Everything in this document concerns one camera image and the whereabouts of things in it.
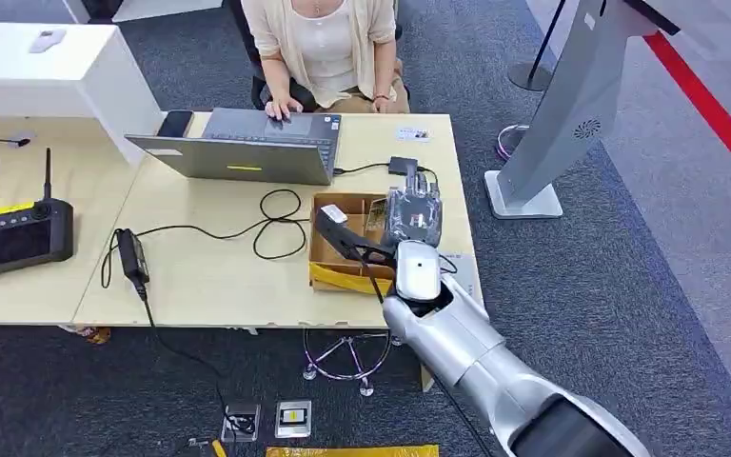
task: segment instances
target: yellow object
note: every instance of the yellow object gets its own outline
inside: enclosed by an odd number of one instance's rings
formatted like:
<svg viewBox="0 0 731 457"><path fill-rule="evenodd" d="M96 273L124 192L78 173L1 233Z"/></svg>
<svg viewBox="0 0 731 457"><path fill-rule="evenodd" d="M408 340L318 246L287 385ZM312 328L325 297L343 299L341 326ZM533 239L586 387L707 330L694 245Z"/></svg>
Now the yellow object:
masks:
<svg viewBox="0 0 731 457"><path fill-rule="evenodd" d="M211 447L214 447L214 455L217 457L227 457L226 450L223 449L223 445L220 443L220 440L212 441Z"/></svg>
<svg viewBox="0 0 731 457"><path fill-rule="evenodd" d="M345 274L338 271L321 267L315 262L309 263L309 277L313 281L323 281L337 286L339 288L347 288L362 293L374 294L374 287L371 285L371 279L367 276L356 276L353 274ZM388 293L391 281L389 279L377 278L377 287L383 294Z"/></svg>
<svg viewBox="0 0 731 457"><path fill-rule="evenodd" d="M34 206L35 206L34 202L28 202L28 203L22 203L20 205L12 205L11 207L1 207L0 214L5 214L8 212L16 212L16 211L20 211L21 209L30 209Z"/></svg>
<svg viewBox="0 0 731 457"><path fill-rule="evenodd" d="M239 169L242 171L262 171L262 167L243 167L241 165L226 165L227 169Z"/></svg>
<svg viewBox="0 0 731 457"><path fill-rule="evenodd" d="M266 457L438 457L438 445L363 447L359 449L303 449L268 447Z"/></svg>

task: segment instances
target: desk leg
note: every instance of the desk leg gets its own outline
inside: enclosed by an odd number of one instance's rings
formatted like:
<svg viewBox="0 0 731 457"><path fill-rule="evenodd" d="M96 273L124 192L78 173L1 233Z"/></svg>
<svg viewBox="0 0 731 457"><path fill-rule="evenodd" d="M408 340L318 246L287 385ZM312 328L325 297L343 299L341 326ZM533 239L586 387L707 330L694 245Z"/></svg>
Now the desk leg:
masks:
<svg viewBox="0 0 731 457"><path fill-rule="evenodd" d="M433 379L430 372L427 371L427 367L424 365L420 365L420 367L422 368L422 392L427 393L433 388L433 385L436 384L436 380Z"/></svg>

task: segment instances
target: red line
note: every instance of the red line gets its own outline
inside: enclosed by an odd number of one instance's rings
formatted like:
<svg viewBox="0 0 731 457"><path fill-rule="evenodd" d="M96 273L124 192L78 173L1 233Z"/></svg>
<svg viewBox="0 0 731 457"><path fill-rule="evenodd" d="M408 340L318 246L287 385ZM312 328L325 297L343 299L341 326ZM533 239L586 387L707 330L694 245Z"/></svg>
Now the red line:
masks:
<svg viewBox="0 0 731 457"><path fill-rule="evenodd" d="M685 92L693 106L699 111L701 117L719 135L719 138L731 152L731 116L727 110L704 86L699 76L691 70L677 50L671 46L665 35L657 32L653 35L644 36L644 39L665 66L665 69L674 78L674 81Z"/></svg>

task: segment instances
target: woman's hand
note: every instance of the woman's hand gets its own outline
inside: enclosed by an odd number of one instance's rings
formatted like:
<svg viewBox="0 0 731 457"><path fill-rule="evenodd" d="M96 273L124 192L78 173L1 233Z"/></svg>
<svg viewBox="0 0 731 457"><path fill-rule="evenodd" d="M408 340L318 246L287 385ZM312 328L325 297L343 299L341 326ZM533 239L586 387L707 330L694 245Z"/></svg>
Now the woman's hand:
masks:
<svg viewBox="0 0 731 457"><path fill-rule="evenodd" d="M394 103L386 97L377 97L374 99L374 103L371 104L371 110L380 114L388 114L395 112L393 105Z"/></svg>
<svg viewBox="0 0 731 457"><path fill-rule="evenodd" d="M304 111L304 107L298 100L288 95L274 95L273 100L265 105L265 113L267 116L275 118L278 121L289 119L290 110L295 112Z"/></svg>

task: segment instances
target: desk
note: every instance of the desk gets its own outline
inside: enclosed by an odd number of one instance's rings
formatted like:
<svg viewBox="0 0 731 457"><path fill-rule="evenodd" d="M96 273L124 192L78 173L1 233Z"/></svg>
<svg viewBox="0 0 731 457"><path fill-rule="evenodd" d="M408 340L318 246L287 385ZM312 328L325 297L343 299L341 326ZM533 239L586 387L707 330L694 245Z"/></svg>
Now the desk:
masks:
<svg viewBox="0 0 731 457"><path fill-rule="evenodd" d="M0 207L43 196L46 147L51 194L74 206L74 257L0 275L0 324L68 324L104 250L136 169L93 119L0 118L0 137L31 130L20 149L0 143Z"/></svg>
<svg viewBox="0 0 731 457"><path fill-rule="evenodd" d="M470 254L474 248L466 213L455 143L447 115L345 114L337 166L351 169L385 162L391 155L418 158L439 175L445 206L442 252ZM207 113L196 114L189 136L200 136ZM399 127L428 129L429 143L400 142ZM163 225L192 224L214 233L231 233L261 219L259 200L273 189L293 189L302 198L295 217L308 217L312 195L320 191L386 192L402 178L372 169L334 179L328 188L189 180L159 161L146 158L117 228L142 231ZM294 199L275 197L268 209L294 208ZM216 241L191 230L168 230L144 238L150 275L149 300L156 323L177 327L237 328L384 328L373 296L351 292L314 292L308 284L307 252L279 261L257 258L254 234ZM301 235L276 226L262 237L262 251L286 252ZM73 323L90 326L145 326L144 307L131 284L115 272L109 289L94 271Z"/></svg>

